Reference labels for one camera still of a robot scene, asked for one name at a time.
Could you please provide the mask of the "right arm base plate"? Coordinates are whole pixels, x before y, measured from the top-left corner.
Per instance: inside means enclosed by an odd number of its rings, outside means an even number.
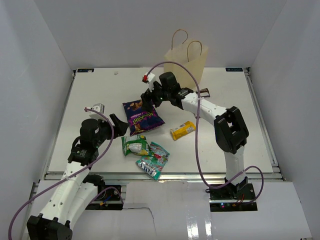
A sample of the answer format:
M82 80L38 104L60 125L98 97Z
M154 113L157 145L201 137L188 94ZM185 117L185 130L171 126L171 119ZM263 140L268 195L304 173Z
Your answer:
M218 212L256 212L257 203L249 203L256 197L252 183L248 183L239 193L235 195L226 189L205 190L209 194L209 206L212 213Z

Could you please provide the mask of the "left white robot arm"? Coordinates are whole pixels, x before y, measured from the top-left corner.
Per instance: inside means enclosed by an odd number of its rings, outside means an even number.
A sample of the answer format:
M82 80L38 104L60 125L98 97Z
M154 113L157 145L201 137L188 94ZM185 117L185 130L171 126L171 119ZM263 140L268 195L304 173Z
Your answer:
M81 123L79 136L73 141L66 169L54 192L38 215L29 217L26 227L31 240L70 240L73 228L86 207L105 196L102 176L90 174L93 163L103 156L99 147L127 132L129 124L110 114Z

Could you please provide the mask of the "dark blue purple snack bag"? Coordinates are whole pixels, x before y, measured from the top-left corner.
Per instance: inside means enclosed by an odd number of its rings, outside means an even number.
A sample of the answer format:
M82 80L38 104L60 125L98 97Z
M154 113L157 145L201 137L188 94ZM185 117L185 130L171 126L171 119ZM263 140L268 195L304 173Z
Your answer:
M124 102L122 106L129 124L130 136L149 132L165 124L154 107L151 112L142 109L142 100Z

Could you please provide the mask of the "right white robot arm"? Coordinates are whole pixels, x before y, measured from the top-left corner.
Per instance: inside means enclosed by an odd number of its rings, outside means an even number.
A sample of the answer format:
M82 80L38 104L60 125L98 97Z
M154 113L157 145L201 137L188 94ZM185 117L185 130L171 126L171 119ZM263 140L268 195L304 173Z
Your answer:
M181 110L195 114L214 127L215 140L225 157L225 183L221 191L236 200L244 193L248 178L244 167L244 150L249 136L241 111L233 106L225 108L200 98L197 92L181 87L172 72L165 72L156 80L154 74L145 74L142 82L148 89L141 95L142 108L151 111L169 101Z

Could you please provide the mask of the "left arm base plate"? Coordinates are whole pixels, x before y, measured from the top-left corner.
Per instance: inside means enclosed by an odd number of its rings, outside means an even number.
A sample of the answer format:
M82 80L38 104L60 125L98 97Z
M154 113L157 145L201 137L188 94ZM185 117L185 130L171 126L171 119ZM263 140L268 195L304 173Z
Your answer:
M123 204L121 202L121 195L113 188L101 193L91 204L86 207L86 210L100 210L100 211L121 211Z

